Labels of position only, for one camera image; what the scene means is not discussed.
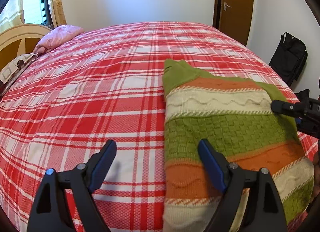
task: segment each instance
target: backpack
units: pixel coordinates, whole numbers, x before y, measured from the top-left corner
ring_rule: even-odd
[[[308,52],[303,41],[284,33],[269,66],[290,87],[294,79],[298,80],[307,57]]]

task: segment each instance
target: curtain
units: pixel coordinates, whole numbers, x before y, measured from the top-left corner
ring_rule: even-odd
[[[66,25],[66,18],[64,16],[62,1],[61,0],[48,0],[49,9],[54,28],[60,25]]]
[[[24,24],[23,0],[9,0],[0,14],[0,33],[20,24]]]

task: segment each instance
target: window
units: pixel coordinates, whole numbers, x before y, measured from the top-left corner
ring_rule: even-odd
[[[48,0],[23,0],[23,11],[26,24],[52,24]]]

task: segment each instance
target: wooden headboard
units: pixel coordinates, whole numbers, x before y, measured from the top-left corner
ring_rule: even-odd
[[[0,33],[0,70],[17,56],[32,53],[41,38],[50,31],[43,25],[22,24]]]

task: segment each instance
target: knitted sweater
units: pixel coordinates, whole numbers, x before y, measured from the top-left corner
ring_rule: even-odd
[[[270,170],[287,223],[305,210],[312,193],[313,165],[305,157],[294,119],[270,109],[272,100],[286,101],[276,86],[213,76],[173,60],[165,61],[163,84],[164,232],[203,231],[221,199],[197,153],[203,138],[243,169]],[[231,231],[241,224],[247,198],[244,190]]]

